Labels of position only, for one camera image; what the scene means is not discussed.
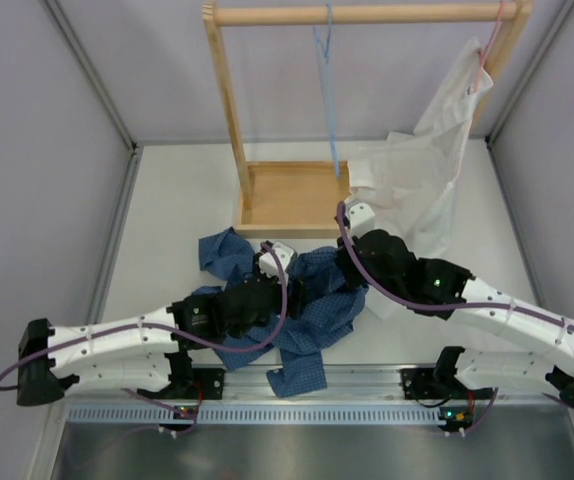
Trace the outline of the blue wire hanger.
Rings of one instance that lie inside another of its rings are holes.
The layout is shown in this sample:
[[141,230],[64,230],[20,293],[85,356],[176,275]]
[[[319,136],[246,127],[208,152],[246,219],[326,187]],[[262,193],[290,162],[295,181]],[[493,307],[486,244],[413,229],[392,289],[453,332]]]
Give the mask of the blue wire hanger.
[[333,74],[330,61],[333,12],[330,4],[326,5],[326,35],[321,36],[319,28],[313,27],[314,47],[318,68],[318,78],[323,102],[325,126],[331,153],[334,176],[340,179],[340,160],[336,147],[336,116],[333,94]]

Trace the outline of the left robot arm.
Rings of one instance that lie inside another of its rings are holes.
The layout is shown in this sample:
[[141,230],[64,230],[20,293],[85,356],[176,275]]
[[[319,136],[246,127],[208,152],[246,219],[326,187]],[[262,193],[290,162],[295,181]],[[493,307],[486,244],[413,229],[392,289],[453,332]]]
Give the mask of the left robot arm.
[[82,327],[33,320],[18,346],[16,403],[41,406],[123,389],[154,400],[183,398],[195,381],[189,351],[262,350],[304,301],[302,280],[256,268],[225,290],[192,294],[139,317]]

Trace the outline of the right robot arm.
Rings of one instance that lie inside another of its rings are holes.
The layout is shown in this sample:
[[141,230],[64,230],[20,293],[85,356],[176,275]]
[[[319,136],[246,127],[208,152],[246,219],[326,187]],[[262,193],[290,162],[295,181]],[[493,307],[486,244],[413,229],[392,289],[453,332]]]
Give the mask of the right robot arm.
[[348,284],[374,290],[367,307],[381,319],[410,311],[518,346],[516,352],[443,348],[432,373],[439,394],[507,388],[543,393],[574,409],[574,319],[503,293],[464,267],[419,258],[383,230],[361,237],[343,232],[336,263]]

